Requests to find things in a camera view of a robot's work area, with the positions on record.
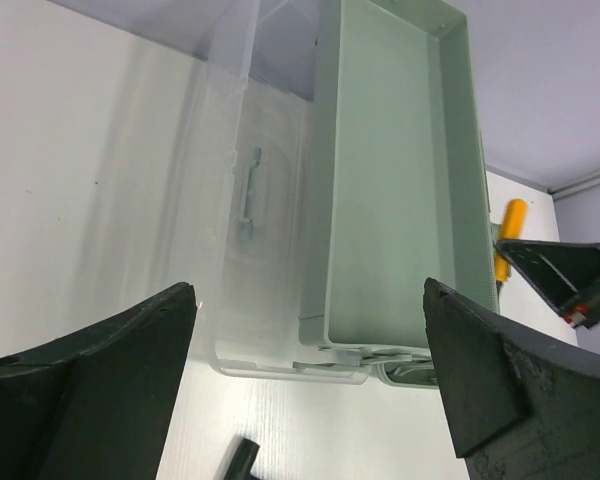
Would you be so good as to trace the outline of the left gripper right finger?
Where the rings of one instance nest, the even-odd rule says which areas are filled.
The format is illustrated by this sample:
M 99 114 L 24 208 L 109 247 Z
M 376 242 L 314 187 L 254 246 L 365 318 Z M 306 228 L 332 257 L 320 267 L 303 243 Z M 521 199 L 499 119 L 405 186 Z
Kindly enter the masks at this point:
M 426 334 L 472 479 L 600 479 L 600 355 L 429 278 Z

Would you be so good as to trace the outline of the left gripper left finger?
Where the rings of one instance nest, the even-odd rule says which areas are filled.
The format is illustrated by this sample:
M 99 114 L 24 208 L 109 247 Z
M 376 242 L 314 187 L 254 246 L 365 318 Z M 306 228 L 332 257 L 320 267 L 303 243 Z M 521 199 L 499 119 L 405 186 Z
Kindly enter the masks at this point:
M 181 282 L 0 358 L 0 479 L 155 478 L 195 319 Z

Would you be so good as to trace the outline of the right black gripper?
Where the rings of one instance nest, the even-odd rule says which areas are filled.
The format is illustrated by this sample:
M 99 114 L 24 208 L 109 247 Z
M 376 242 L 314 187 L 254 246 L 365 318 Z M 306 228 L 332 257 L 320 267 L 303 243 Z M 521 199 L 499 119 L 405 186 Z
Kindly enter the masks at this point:
M 504 240 L 497 251 L 573 329 L 600 323 L 600 243 Z

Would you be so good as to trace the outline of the green clear-lid tool box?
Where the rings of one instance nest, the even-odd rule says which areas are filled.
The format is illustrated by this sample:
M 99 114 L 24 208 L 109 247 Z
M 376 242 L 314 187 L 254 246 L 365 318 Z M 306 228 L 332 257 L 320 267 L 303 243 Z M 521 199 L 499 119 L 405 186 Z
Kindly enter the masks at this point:
M 442 1 L 227 1 L 168 272 L 232 377 L 437 384 L 422 295 L 497 305 L 466 16 Z

